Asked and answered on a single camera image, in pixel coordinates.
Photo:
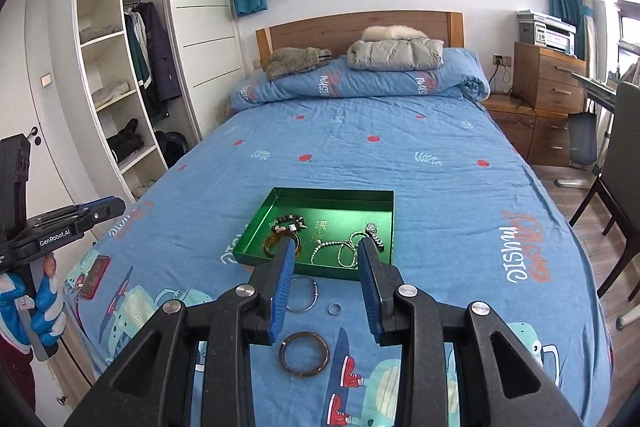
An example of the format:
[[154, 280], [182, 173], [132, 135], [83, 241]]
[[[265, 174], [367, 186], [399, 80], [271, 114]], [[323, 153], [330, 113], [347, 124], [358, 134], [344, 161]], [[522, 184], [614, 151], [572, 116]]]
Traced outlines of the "blue white gloved hand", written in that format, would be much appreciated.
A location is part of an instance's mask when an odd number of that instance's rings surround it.
[[[42, 269], [43, 277], [34, 300], [35, 314], [32, 316], [30, 328], [38, 336], [43, 347], [51, 347], [64, 333], [66, 315], [63, 312], [63, 298], [53, 255], [44, 257]], [[29, 355], [32, 342], [25, 332], [15, 306], [15, 300], [25, 295], [26, 286], [18, 274], [1, 274], [1, 337], [22, 355]]]

